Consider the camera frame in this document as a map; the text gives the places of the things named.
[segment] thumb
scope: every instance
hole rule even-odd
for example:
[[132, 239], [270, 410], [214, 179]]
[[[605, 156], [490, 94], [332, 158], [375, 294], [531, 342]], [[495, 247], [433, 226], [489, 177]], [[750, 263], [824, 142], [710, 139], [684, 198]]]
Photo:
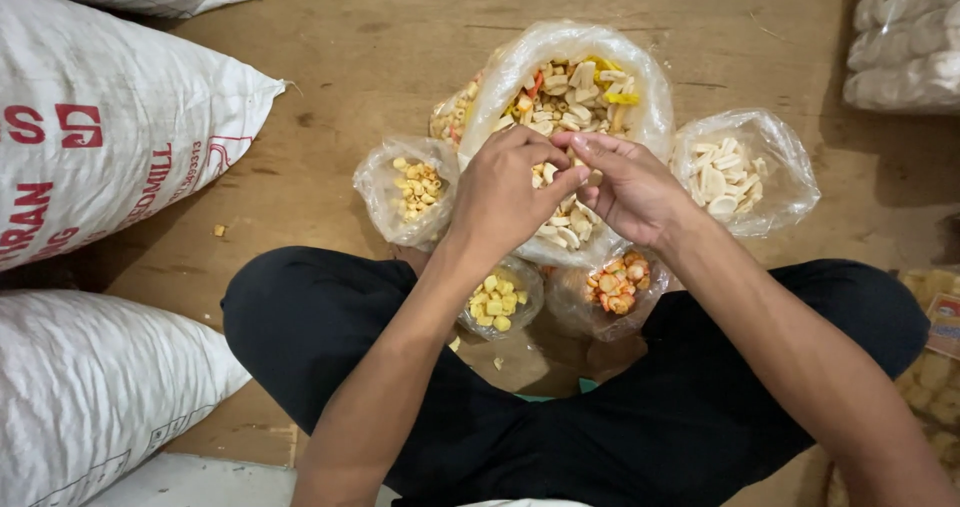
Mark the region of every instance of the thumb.
[[600, 169], [604, 175], [611, 178], [626, 178], [633, 163], [628, 158], [587, 141], [587, 138], [574, 134], [570, 138], [569, 148], [573, 149], [577, 158], [592, 169]]
[[558, 171], [554, 174], [550, 186], [543, 190], [543, 194], [551, 205], [559, 205], [570, 194], [576, 192], [577, 188], [581, 187], [589, 176], [591, 176], [591, 170], [584, 166]]

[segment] person's left hand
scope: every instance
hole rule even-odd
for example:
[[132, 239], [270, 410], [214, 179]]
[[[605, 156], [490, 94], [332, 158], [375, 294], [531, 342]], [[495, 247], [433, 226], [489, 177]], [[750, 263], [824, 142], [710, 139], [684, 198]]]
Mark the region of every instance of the person's left hand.
[[[558, 171], [552, 184], [537, 190], [531, 169], [542, 162]], [[566, 153], [526, 126], [496, 132], [460, 176], [447, 236], [461, 240], [469, 248], [464, 253], [495, 264], [533, 237], [590, 173], [570, 168]]]

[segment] floor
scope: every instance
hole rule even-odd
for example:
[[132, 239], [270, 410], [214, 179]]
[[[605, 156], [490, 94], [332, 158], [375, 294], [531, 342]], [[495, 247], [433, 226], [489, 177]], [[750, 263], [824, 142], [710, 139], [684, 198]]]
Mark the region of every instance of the floor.
[[[937, 222], [960, 210], [960, 123], [840, 106], [854, 0], [263, 0], [154, 28], [249, 63], [295, 88], [275, 101], [249, 153], [220, 180], [65, 261], [80, 284], [221, 328], [218, 300], [260, 252], [308, 244], [385, 257], [351, 177], [390, 134], [426, 133], [433, 104], [532, 22], [612, 25], [657, 58], [678, 124], [765, 107], [809, 152], [822, 200], [800, 225], [747, 243], [766, 266], [847, 257], [879, 267], [942, 261]], [[227, 227], [222, 238], [214, 224]], [[466, 340], [462, 357], [498, 387], [565, 395], [582, 341], [551, 334]], [[504, 359], [494, 368], [494, 357]], [[172, 452], [293, 465], [306, 440], [251, 383], [170, 445]], [[764, 500], [812, 505], [823, 456], [764, 483]]]

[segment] forearm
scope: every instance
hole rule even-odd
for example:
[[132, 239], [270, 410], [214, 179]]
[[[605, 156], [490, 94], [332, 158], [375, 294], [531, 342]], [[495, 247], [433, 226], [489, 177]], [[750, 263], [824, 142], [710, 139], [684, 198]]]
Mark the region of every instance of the forearm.
[[444, 240], [366, 356], [326, 404], [298, 468], [298, 505], [372, 505], [400, 453], [463, 303], [492, 266]]
[[[712, 219], [686, 223], [659, 247], [663, 259], [786, 412], [855, 479], [870, 481], [862, 488], [942, 474], [913, 415], [863, 349], [777, 283]], [[930, 487], [926, 504], [945, 497], [939, 485]], [[918, 499], [897, 493], [892, 488], [883, 500]]]

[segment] leg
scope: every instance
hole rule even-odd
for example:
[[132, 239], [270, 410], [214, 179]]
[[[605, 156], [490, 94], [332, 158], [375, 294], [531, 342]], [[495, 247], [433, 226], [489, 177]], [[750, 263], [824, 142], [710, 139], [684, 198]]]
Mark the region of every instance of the leg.
[[[885, 272], [824, 260], [771, 273], [891, 377], [924, 346], [924, 313]], [[554, 408], [571, 438], [567, 448], [597, 459], [584, 476], [599, 484], [591, 489], [617, 489], [644, 505], [714, 507], [813, 444], [689, 293], [667, 293], [643, 335], [645, 357]]]
[[[311, 433], [416, 280], [400, 261], [281, 248], [253, 259], [230, 282], [223, 331], [243, 366]], [[483, 462], [466, 453], [485, 452], [523, 405], [445, 348], [386, 484], [409, 495], [459, 479]]]

